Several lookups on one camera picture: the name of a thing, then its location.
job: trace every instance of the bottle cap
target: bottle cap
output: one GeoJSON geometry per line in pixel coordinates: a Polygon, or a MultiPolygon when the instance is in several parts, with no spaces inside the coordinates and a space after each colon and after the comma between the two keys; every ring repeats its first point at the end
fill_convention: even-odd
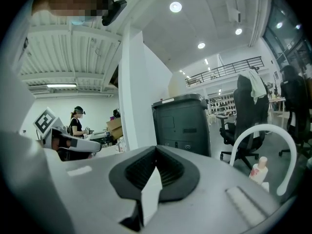
{"type": "Polygon", "coordinates": [[[261,157],[261,158],[259,159],[258,168],[259,168],[259,169],[265,168],[267,162],[268,162],[268,159],[267,159],[266,157],[264,157],[264,156],[261,157]]]}

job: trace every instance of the balcony railing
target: balcony railing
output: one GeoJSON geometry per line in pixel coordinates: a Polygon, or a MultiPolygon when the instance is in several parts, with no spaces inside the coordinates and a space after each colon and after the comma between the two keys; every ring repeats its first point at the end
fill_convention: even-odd
{"type": "Polygon", "coordinates": [[[233,62],[228,65],[214,68],[210,71],[205,71],[198,75],[192,76],[188,79],[185,79],[186,86],[191,87],[196,84],[204,83],[219,77],[232,75],[244,71],[246,69],[249,69],[251,66],[259,68],[264,67],[261,57],[254,57],[246,60],[233,62]]]}

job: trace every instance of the towel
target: towel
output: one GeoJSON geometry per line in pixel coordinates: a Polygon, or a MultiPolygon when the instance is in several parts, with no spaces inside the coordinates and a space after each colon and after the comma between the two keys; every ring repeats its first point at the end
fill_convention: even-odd
{"type": "Polygon", "coordinates": [[[238,75],[246,77],[250,80],[252,84],[251,96],[253,97],[255,104],[257,103],[258,98],[263,98],[267,94],[260,76],[254,69],[247,69],[245,71],[239,72],[238,75]]]}

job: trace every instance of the trash can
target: trash can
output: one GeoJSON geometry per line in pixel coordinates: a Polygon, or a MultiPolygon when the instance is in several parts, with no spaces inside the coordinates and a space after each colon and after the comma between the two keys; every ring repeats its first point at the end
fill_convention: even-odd
{"type": "Polygon", "coordinates": [[[211,157],[207,102],[199,94],[186,94],[153,104],[158,145],[211,157]]]}

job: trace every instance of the chair armrest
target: chair armrest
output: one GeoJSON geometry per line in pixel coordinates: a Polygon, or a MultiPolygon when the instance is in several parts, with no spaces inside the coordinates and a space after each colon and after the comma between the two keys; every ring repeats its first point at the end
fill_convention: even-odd
{"type": "Polygon", "coordinates": [[[227,119],[228,117],[227,116],[223,116],[223,115],[217,115],[216,117],[221,120],[222,129],[225,131],[224,120],[227,119]]]}

